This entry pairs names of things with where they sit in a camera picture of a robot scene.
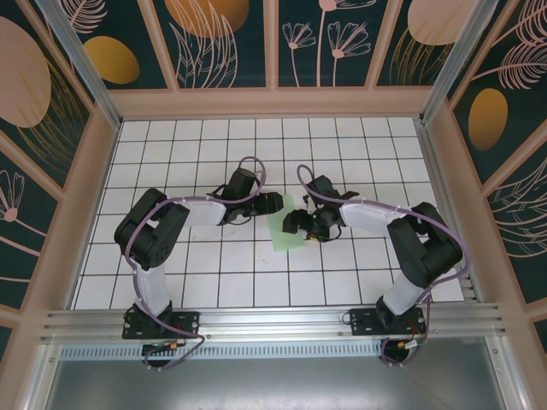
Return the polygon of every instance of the white grid floor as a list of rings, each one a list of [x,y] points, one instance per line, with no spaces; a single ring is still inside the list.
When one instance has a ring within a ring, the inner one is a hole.
[[[224,184],[238,161],[256,155],[265,191],[292,194],[304,208],[296,168],[305,163],[341,192],[394,205],[435,204],[410,118],[301,118],[124,122],[103,192],[73,308],[129,308],[131,271],[114,231],[148,188],[203,195]],[[375,303],[400,273],[389,239],[343,229],[331,243],[276,253],[267,217],[242,226],[183,229],[167,263],[176,308],[247,308]],[[457,281],[435,302],[463,301]]]

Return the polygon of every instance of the metal floor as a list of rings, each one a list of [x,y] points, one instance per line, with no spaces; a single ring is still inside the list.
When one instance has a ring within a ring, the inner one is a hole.
[[[378,357],[59,363],[48,410],[503,409],[484,339],[434,339],[410,366]]]

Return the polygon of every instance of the mounting plate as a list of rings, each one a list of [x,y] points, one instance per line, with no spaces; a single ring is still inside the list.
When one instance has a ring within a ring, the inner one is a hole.
[[[178,326],[182,331],[197,334],[199,331],[199,312],[172,312],[167,323],[173,327]],[[165,340],[176,339],[177,334],[159,326],[143,325],[142,317],[133,309],[133,312],[130,311],[125,314],[121,337],[125,340]]]
[[[426,331],[426,321],[424,313],[419,307],[413,307],[405,314],[396,316],[393,320],[391,329],[386,329],[378,320],[376,308],[369,309],[351,309],[350,315],[351,334],[353,336],[384,336],[384,335],[412,335],[410,323],[424,333]]]

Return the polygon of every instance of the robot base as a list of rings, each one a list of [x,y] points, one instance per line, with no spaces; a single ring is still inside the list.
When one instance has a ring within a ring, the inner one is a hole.
[[[393,316],[393,322],[386,328],[379,320],[377,309],[351,309],[351,334],[353,336],[412,335],[412,325],[421,333],[426,331],[424,313],[419,307],[413,307],[400,316]]]
[[[176,339],[177,334],[159,326],[150,316],[134,304],[124,314],[123,332],[125,340],[165,340]],[[199,312],[174,312],[173,305],[158,315],[158,319],[182,331],[197,334],[199,330]]]

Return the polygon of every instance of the green sponge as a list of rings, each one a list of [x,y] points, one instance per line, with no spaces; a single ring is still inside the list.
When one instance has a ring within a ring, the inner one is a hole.
[[[304,246],[304,239],[300,233],[293,235],[283,232],[283,220],[286,215],[294,211],[294,202],[291,195],[283,196],[283,209],[275,214],[268,215],[268,226],[270,228],[270,236],[272,237],[273,250],[281,252],[301,248]]]

